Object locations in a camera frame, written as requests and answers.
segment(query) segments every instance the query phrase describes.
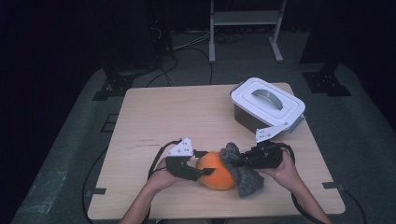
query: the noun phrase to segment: power cord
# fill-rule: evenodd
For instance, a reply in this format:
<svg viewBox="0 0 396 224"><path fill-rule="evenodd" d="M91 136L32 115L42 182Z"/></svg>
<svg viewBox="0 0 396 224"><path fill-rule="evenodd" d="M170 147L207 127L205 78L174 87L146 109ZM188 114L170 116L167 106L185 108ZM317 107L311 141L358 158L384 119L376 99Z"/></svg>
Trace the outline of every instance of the power cord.
<svg viewBox="0 0 396 224"><path fill-rule="evenodd" d="M349 198L359 207L359 210L361 210L361 216L363 218L363 223L367 224L366 213L364 212L364 210L361 207L361 204L358 202L358 200L342 184L338 185L337 189L338 189L338 191L344 192L347 196L349 196Z"/></svg>
<svg viewBox="0 0 396 224"><path fill-rule="evenodd" d="M178 49L184 49L184 48L192 46L192 45L196 45L196 44L198 44L200 42L203 42L203 41L207 40L208 38L209 38L209 32L205 31L204 35L202 35L202 36L200 36L200 37L198 37L196 39L193 39L192 41L190 41L190 42L188 42L188 43L186 43L184 45L173 47L173 51L178 50Z"/></svg>
<svg viewBox="0 0 396 224"><path fill-rule="evenodd" d="M230 34L218 34L215 37L215 41L218 44L222 45L231 45L236 42L242 41L245 39L245 35L240 34L241 36L238 37L237 35L230 35Z"/></svg>
<svg viewBox="0 0 396 224"><path fill-rule="evenodd" d="M99 160L102 158L103 155L106 154L108 147L105 148L105 150L103 150L101 152L101 154L96 158L95 162L93 163L93 165L90 168L90 171L88 172L88 174L85 176L84 179L84 184L82 185L82 191L81 191L81 205L82 205L82 211L84 212L84 216L87 219L87 221L91 224L93 224L93 222L91 221L91 219L88 217L88 212L87 209L85 208L85 198L84 198L84 192L85 192L85 187L87 185L88 182L88 178L90 177L93 167L95 167L96 163L99 162Z"/></svg>
<svg viewBox="0 0 396 224"><path fill-rule="evenodd" d="M155 167L157 166L158 161L160 160L161 155L163 154L163 152L165 151L165 149L167 147L169 147L170 145L177 145L181 142L181 140L177 140L177 141L172 141L167 143L165 146L161 147L160 150L157 152L157 155L154 158L154 161L152 162L149 170L148 170L148 179L152 176L152 174L156 171ZM147 224L149 221L149 214L151 211L151 207L148 209L148 213L146 214L145 219L143 220L142 224Z"/></svg>
<svg viewBox="0 0 396 224"><path fill-rule="evenodd" d="M294 156L294 152L291 149L291 146L288 146L286 144L283 143L278 143L278 145L280 147L284 147L290 154L291 159L293 160L293 162L296 162L295 156ZM320 221L319 219L312 217L310 214L308 214L307 212L305 212L305 210L300 206L300 204L297 201L297 198L294 196L293 193L290 194L291 195L291 199L293 201L294 206L296 207L296 209L301 213L301 215L303 215L304 217L306 217L307 219L311 220L313 223L315 224L325 224L324 222Z"/></svg>
<svg viewBox="0 0 396 224"><path fill-rule="evenodd" d="M209 57L206 55L206 53L205 53L203 50L201 50L201 49L196 49L196 48L178 49L178 50L176 50L175 52L178 52L178 51L180 51L180 50L186 50L186 49L197 50L197 51L200 51L202 54L204 54L204 56L205 56L205 58L207 59L207 62L208 62L208 64L209 64L209 67L210 67L209 85L212 85L212 79L213 79L213 66L212 66L212 63L209 61Z"/></svg>
<svg viewBox="0 0 396 224"><path fill-rule="evenodd" d="M166 81L168 82L168 86L170 85L170 79L169 79L169 76L167 75L167 73L170 72L170 71L172 71L172 70L174 70L174 69L177 67L177 65L178 65L178 58L177 58L176 56L174 56L174 58L175 58L175 60L176 60L176 63L175 63L169 70L164 71L163 68L162 68L163 72L162 72L161 74L159 74L158 76L154 77L154 78L146 85L146 88L149 87L149 85L150 85L153 81L155 81L155 79L157 79L157 78L159 78L159 77L161 77L161 76L166 76Z"/></svg>

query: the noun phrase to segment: dark background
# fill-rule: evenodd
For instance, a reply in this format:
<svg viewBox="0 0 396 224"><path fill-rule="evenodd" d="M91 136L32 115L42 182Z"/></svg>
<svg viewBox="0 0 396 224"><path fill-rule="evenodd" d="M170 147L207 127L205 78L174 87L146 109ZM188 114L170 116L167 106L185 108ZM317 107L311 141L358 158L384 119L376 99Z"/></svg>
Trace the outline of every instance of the dark background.
<svg viewBox="0 0 396 224"><path fill-rule="evenodd" d="M149 27L163 28L162 2L141 3L0 1L1 223L14 216L91 75L105 64L151 64L161 56L161 46L150 45ZM216 4L217 9L277 6L262 0ZM140 8L143 14L121 8ZM170 0L170 8L172 30L208 28L208 0ZM358 75L392 127L395 10L390 0L289 0L282 24L284 31L311 28L301 63L335 55ZM138 57L142 50L149 54Z"/></svg>

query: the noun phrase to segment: hand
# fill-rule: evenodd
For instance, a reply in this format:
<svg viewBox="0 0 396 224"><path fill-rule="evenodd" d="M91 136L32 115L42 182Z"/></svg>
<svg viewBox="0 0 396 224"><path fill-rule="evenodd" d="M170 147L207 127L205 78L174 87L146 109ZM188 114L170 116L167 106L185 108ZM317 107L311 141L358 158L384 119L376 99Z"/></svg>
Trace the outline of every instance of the hand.
<svg viewBox="0 0 396 224"><path fill-rule="evenodd" d="M291 192L301 189L305 183L300 178L294 161L285 148L282 148L283 161L275 169L259 169L258 171L270 175L280 186Z"/></svg>
<svg viewBox="0 0 396 224"><path fill-rule="evenodd" d="M147 187L161 191L172 186L177 181L186 180L183 178L175 177L166 170L165 158L163 158L154 170L154 173L147 182Z"/></svg>

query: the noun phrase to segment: dark floor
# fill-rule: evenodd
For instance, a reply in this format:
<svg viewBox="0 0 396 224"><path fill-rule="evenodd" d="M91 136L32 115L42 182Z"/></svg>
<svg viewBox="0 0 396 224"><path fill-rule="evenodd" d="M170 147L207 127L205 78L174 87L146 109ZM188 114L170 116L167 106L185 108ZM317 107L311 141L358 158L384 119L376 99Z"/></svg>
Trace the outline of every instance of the dark floor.
<svg viewBox="0 0 396 224"><path fill-rule="evenodd" d="M203 54L207 43L175 53L177 61L163 59L165 76L150 87L236 84L249 77L268 82L287 82L295 95L305 102L306 122L318 143L335 182L342 183L357 198L368 223L394 223L396 207L396 135L362 88L357 76L340 65L335 75L351 96L329 97L312 93L302 72L318 70L317 64L300 65L308 32L282 32L279 47L283 63L275 61L268 43L271 33L227 36L239 41L217 44L217 61L209 64ZM174 45L181 46L197 35L173 35ZM135 80L134 88L146 87L162 70ZM87 83L58 135L30 193L13 223L89 223L84 210L89 205L89 191L94 188L111 133L101 132L107 116L118 113L122 97L93 101L106 79L97 71ZM87 181L86 191L82 191ZM346 204L344 214L332 216L335 223L362 223L356 204L341 193ZM114 220L94 223L116 223ZM282 217L281 223L304 223L301 217Z"/></svg>

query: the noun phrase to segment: black stand base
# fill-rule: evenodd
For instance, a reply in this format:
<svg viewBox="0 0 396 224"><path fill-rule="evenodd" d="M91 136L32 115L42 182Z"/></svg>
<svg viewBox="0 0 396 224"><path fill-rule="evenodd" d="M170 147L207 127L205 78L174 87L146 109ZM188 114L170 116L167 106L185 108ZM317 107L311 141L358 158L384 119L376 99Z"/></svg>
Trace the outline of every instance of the black stand base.
<svg viewBox="0 0 396 224"><path fill-rule="evenodd" d="M125 93L127 90L130 89L130 87L132 87L133 84L133 80L132 83L130 85L126 85L126 80L125 83L122 84L121 86L117 85L117 84L112 84L108 81L108 79L106 79L105 83L102 86L102 89L100 91L97 91L96 94L93 96L93 101L105 101L107 100L107 97L117 97L117 96L125 96Z"/></svg>
<svg viewBox="0 0 396 224"><path fill-rule="evenodd" d="M338 62L325 63L319 72L305 72L303 77L313 93L327 93L329 96L350 96L346 86L341 85L334 75Z"/></svg>

